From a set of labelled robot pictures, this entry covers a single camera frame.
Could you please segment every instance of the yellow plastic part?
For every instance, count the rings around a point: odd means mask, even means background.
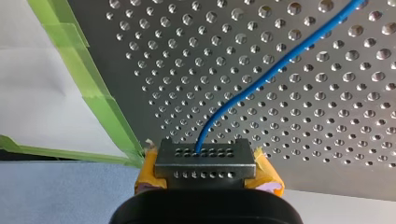
[[[245,180],[245,188],[255,189],[265,183],[278,183],[281,188],[275,189],[274,194],[279,197],[282,196],[283,191],[285,190],[285,183],[283,183],[283,180],[280,178],[274,167],[267,158],[265,158],[261,147],[256,148],[254,158],[256,162],[256,178]]]
[[[135,193],[137,193],[136,190],[139,184],[149,184],[152,187],[166,189],[166,180],[159,179],[154,176],[154,164],[157,160],[157,155],[158,150],[156,147],[152,147],[146,152],[146,159],[143,164],[143,168],[134,184]],[[282,196],[285,184],[271,163],[265,158],[261,147],[257,148],[254,152],[254,158],[257,165],[256,178],[245,180],[245,188],[255,189],[265,183],[278,183],[281,188],[275,189],[274,194],[279,197]]]

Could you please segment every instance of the blue wire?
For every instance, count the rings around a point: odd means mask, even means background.
[[[358,7],[363,0],[351,0],[340,12],[338,12],[331,20],[325,23],[322,27],[316,30],[311,36],[305,39],[300,45],[296,46],[289,53],[283,56],[282,59],[279,60],[274,66],[272,66],[265,74],[263,74],[259,79],[257,79],[253,84],[247,87],[244,91],[235,95],[231,100],[229,100],[226,104],[219,108],[213,116],[206,122],[204,128],[201,130],[197,143],[195,145],[195,152],[200,153],[202,144],[205,141],[207,133],[209,132],[210,127],[212,127],[213,123],[221,117],[221,115],[225,114],[227,110],[239,101],[243,101],[247,96],[253,93],[257,88],[262,86],[266,80],[270,79],[274,75],[277,74],[277,71],[289,63],[289,60],[295,58],[299,54],[301,54],[306,48],[315,44],[322,36],[326,35],[330,30],[332,30],[337,24],[343,21],[350,13],[354,11],[356,7]]]

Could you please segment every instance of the hole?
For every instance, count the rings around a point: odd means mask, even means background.
[[[347,31],[347,33],[352,36],[352,37],[356,37],[359,36],[361,34],[363,34],[363,27],[360,25],[354,25],[352,27],[350,27]]]
[[[284,21],[284,20],[282,20],[282,19],[277,19],[277,20],[275,21],[275,27],[276,27],[277,29],[280,29],[280,28],[282,28],[282,27],[284,27],[284,26],[286,26],[286,21]]]
[[[349,91],[345,91],[345,92],[341,93],[340,99],[343,101],[348,101],[348,100],[352,99],[352,94]]]
[[[299,30],[290,30],[288,37],[290,40],[295,41],[301,38],[301,31]]]
[[[110,0],[108,2],[110,4],[110,6],[114,9],[117,9],[121,6],[120,1],[119,0]]]
[[[262,18],[267,18],[269,16],[271,16],[272,14],[272,9],[268,6],[261,6],[259,8],[259,16]]]
[[[356,78],[355,74],[353,74],[353,73],[351,73],[351,72],[345,73],[345,74],[343,75],[343,80],[344,80],[345,82],[353,81],[353,80],[355,80],[355,78]]]
[[[321,51],[317,55],[318,62],[326,62],[329,59],[330,59],[330,55],[329,53],[327,53],[327,51]]]
[[[390,108],[390,103],[388,103],[388,102],[385,102],[384,104],[381,104],[381,109],[388,109],[388,108]]]
[[[339,63],[332,64],[332,70],[333,71],[338,71],[340,69],[341,69],[341,64],[339,64]]]
[[[381,95],[380,95],[378,92],[376,92],[376,91],[370,92],[370,93],[367,95],[367,99],[368,99],[369,101],[376,101],[376,100],[378,100],[380,97],[381,97]]]
[[[331,11],[333,7],[334,3],[332,2],[332,0],[323,0],[319,3],[318,10],[326,13],[328,11]]]
[[[394,84],[394,83],[389,83],[389,84],[385,87],[385,89],[386,89],[387,91],[393,91],[393,90],[396,89],[396,84]]]
[[[380,11],[372,11],[369,14],[369,21],[378,21],[382,17],[382,12]]]
[[[290,3],[288,5],[288,13],[291,16],[295,16],[295,15],[299,14],[300,12],[301,12],[301,5],[300,4],[294,2],[294,3]]]
[[[379,119],[377,122],[376,122],[376,125],[378,125],[378,126],[381,126],[381,125],[384,125],[384,124],[386,124],[387,122],[384,120],[384,119]]]
[[[237,44],[245,44],[248,41],[248,38],[245,34],[238,34],[235,36],[235,43]]]
[[[231,18],[235,21],[240,21],[244,16],[244,11],[241,8],[235,8],[231,12]]]
[[[348,61],[355,61],[359,58],[359,53],[356,50],[350,50],[346,53],[346,59]]]
[[[228,178],[234,178],[235,177],[235,173],[234,172],[229,172],[229,173],[227,173],[227,177]]]
[[[396,22],[390,22],[382,27],[382,34],[391,35],[396,32]]]
[[[315,80],[316,80],[317,82],[324,82],[324,81],[327,80],[327,75],[324,74],[324,73],[319,73],[319,74],[317,74],[317,75],[315,76]]]
[[[376,44],[376,40],[374,38],[367,38],[364,40],[364,47],[370,48]]]
[[[345,44],[344,44],[344,42],[343,42],[342,40],[336,40],[336,41],[332,42],[332,47],[333,47],[334,49],[340,49],[340,48],[342,48],[344,45],[345,45]]]
[[[352,120],[350,121],[350,123],[351,123],[351,124],[359,124],[360,122],[359,122],[358,119],[352,119]]]
[[[306,26],[311,26],[314,25],[317,20],[314,17],[305,17],[304,19],[304,25]]]
[[[381,50],[379,50],[379,51],[376,53],[376,58],[377,58],[378,60],[385,60],[385,59],[387,59],[388,57],[390,57],[390,55],[391,55],[391,52],[390,52],[389,49],[381,49]]]
[[[372,81],[381,81],[382,79],[385,78],[385,74],[383,72],[376,72],[372,74]]]
[[[203,179],[207,178],[207,172],[201,172],[201,178]]]

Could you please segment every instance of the gray metal plate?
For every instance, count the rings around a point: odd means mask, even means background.
[[[69,2],[137,137],[156,143],[194,142],[219,105],[347,3]],[[367,1],[206,140],[248,138],[290,189],[396,200],[395,12],[394,0]]]

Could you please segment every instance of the green tape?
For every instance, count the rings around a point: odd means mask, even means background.
[[[66,0],[28,0],[28,2],[41,24],[74,24],[84,45],[89,46],[88,40]]]
[[[143,149],[102,80],[91,54],[87,50],[88,41],[67,1],[28,1],[53,45],[61,54],[64,64],[93,114],[98,118],[114,144],[129,157],[129,162],[135,166],[141,166]],[[95,154],[81,154],[80,152],[37,147],[18,147],[16,144],[15,146],[7,145],[8,150],[23,150],[23,153],[43,153],[42,155],[49,156],[57,154],[58,157],[88,161],[102,160],[100,155]]]
[[[87,152],[75,152],[59,149],[48,149],[42,147],[26,147],[18,146],[11,138],[4,135],[0,135],[0,147],[9,152],[23,153],[23,154],[33,154],[39,156],[50,156],[57,158],[69,158],[73,160],[81,161],[98,161],[98,162],[110,162],[123,165],[130,165],[140,167],[141,163],[139,161],[130,161],[127,158],[116,157],[116,156],[106,156]]]

